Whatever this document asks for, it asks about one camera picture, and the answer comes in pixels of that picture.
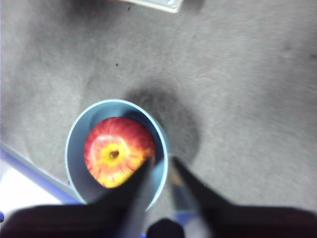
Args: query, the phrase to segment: bowl rim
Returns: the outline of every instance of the bowl rim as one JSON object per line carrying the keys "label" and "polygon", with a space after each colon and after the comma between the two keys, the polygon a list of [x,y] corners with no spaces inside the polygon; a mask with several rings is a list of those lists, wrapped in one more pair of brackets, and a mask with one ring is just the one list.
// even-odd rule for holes
{"label": "bowl rim", "polygon": [[159,198],[160,194],[162,193],[162,190],[164,188],[164,185],[166,183],[166,179],[167,179],[167,169],[168,169],[168,148],[167,148],[167,144],[168,144],[168,139],[164,136],[164,134],[162,133],[163,128],[161,127],[161,125],[154,119],[154,117],[152,117],[147,111],[145,111],[144,109],[142,109],[141,107],[139,107],[138,105],[131,103],[129,101],[123,100],[123,99],[106,99],[106,100],[102,100],[99,102],[96,102],[92,105],[90,105],[89,107],[87,107],[84,111],[81,112],[81,114],[79,114],[79,116],[76,118],[76,120],[73,122],[68,135],[67,135],[67,139],[66,139],[66,144],[65,144],[65,154],[64,154],[64,159],[65,159],[65,167],[66,167],[66,173],[67,173],[67,178],[69,180],[70,186],[73,188],[76,196],[79,198],[80,202],[86,204],[87,202],[82,198],[82,196],[79,194],[79,192],[77,191],[72,178],[70,176],[70,172],[68,169],[68,145],[69,145],[69,141],[71,138],[71,135],[73,133],[73,130],[76,126],[76,124],[78,123],[78,121],[81,119],[81,117],[87,113],[89,110],[91,110],[92,108],[99,106],[101,104],[106,104],[106,103],[122,103],[122,104],[126,104],[129,106],[134,107],[135,109],[139,110],[142,114],[144,114],[152,123],[152,125],[154,126],[155,130],[158,133],[159,139],[162,143],[162,148],[163,148],[163,162],[164,162],[164,170],[163,170],[163,175],[162,178],[159,182],[158,185],[158,189],[156,190],[153,199],[151,200],[150,204],[148,205],[148,207],[146,208],[146,211],[148,211],[153,205],[154,203],[157,201],[157,199]]}

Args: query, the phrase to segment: white tray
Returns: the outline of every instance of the white tray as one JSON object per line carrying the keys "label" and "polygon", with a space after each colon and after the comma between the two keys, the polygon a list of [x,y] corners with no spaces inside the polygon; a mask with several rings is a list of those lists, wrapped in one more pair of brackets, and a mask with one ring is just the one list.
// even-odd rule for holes
{"label": "white tray", "polygon": [[122,0],[162,11],[177,13],[183,0]]}

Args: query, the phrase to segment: red and yellow apple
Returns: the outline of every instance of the red and yellow apple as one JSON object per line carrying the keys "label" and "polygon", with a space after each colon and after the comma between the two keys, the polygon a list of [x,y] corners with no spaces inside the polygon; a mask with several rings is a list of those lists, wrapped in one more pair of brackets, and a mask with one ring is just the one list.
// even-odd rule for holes
{"label": "red and yellow apple", "polygon": [[107,118],[89,132],[84,158],[95,180],[104,187],[117,187],[147,158],[154,161],[154,138],[144,125],[134,119]]}

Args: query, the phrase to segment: blue bowl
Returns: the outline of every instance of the blue bowl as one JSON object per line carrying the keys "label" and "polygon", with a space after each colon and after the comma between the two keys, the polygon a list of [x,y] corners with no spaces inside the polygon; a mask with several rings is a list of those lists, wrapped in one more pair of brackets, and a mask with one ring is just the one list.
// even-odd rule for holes
{"label": "blue bowl", "polygon": [[156,162],[151,170],[151,189],[148,191],[148,210],[161,194],[167,177],[168,154],[167,136],[161,125],[139,106],[120,99],[97,102],[84,110],[73,123],[65,147],[67,176],[79,200],[91,203],[111,189],[100,185],[89,173],[84,160],[84,145],[89,131],[100,121],[110,117],[128,117],[146,126],[156,143]]}

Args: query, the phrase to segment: apple calyx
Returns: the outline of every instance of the apple calyx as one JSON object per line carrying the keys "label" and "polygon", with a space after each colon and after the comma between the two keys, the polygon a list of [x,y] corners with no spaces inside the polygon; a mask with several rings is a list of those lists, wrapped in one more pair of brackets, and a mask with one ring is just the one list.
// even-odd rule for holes
{"label": "apple calyx", "polygon": [[119,151],[118,150],[113,150],[109,153],[109,156],[111,159],[116,159],[119,156]]}

